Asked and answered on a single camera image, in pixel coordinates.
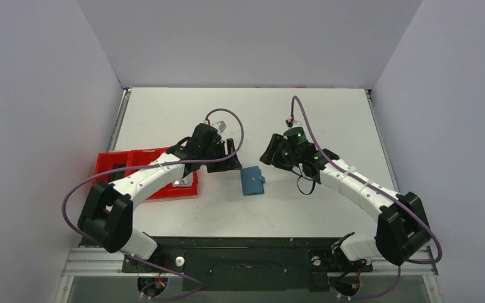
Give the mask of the white VIP card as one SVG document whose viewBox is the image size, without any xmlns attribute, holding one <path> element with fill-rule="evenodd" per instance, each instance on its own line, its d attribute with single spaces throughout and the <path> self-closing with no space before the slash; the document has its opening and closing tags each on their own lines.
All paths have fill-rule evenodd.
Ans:
<svg viewBox="0 0 485 303">
<path fill-rule="evenodd" d="M 173 187 L 192 187 L 194 184 L 194 175 L 189 174 L 181 179 L 172 182 Z"/>
</svg>

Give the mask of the blue leather card holder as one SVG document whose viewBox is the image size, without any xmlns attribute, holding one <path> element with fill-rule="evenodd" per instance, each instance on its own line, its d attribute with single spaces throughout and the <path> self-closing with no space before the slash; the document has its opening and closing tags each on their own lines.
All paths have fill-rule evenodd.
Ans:
<svg viewBox="0 0 485 303">
<path fill-rule="evenodd" d="M 265 177 L 259 166 L 246 167 L 241 169 L 241 187 L 244 196 L 253 196 L 265 193 Z"/>
</svg>

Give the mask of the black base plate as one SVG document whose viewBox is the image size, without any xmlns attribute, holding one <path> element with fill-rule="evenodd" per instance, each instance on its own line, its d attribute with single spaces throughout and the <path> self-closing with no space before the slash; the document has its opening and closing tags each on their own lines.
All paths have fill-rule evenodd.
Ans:
<svg viewBox="0 0 485 303">
<path fill-rule="evenodd" d="M 150 262 L 184 273 L 181 289 L 327 292 L 353 295 L 377 260 L 348 261 L 332 250 L 336 237 L 157 237 Z"/>
</svg>

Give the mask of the black card in tray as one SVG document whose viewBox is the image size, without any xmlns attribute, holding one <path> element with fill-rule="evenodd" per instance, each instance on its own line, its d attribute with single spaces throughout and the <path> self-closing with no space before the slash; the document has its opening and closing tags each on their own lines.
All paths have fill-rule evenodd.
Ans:
<svg viewBox="0 0 485 303">
<path fill-rule="evenodd" d="M 114 164 L 113 167 L 112 167 L 112 170 L 117 170 L 117 169 L 121 169 L 121 168 L 125 168 L 125 167 L 126 167 L 125 163 Z"/>
</svg>

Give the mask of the aluminium frame rail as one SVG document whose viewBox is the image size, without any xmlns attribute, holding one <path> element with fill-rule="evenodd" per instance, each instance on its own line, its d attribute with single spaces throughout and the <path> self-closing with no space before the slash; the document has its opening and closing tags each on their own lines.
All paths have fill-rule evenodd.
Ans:
<svg viewBox="0 0 485 303">
<path fill-rule="evenodd" d="M 421 249 L 421 252 L 414 254 L 414 257 L 429 256 L 431 251 L 429 248 Z M 61 276 L 88 276 L 88 277 L 105 277 L 105 276 L 154 276 L 155 273 L 132 273 L 124 271 L 123 266 L 124 255 L 120 252 L 108 253 L 102 248 L 83 247 L 71 248 L 68 253 L 68 258 L 65 262 Z M 396 274 L 396 266 L 392 265 L 383 258 L 373 258 L 371 260 L 373 270 L 369 272 L 370 275 L 386 275 L 394 276 Z M 401 266 L 402 276 L 415 275 L 427 276 L 438 275 L 435 264 L 413 264 L 404 263 Z"/>
</svg>

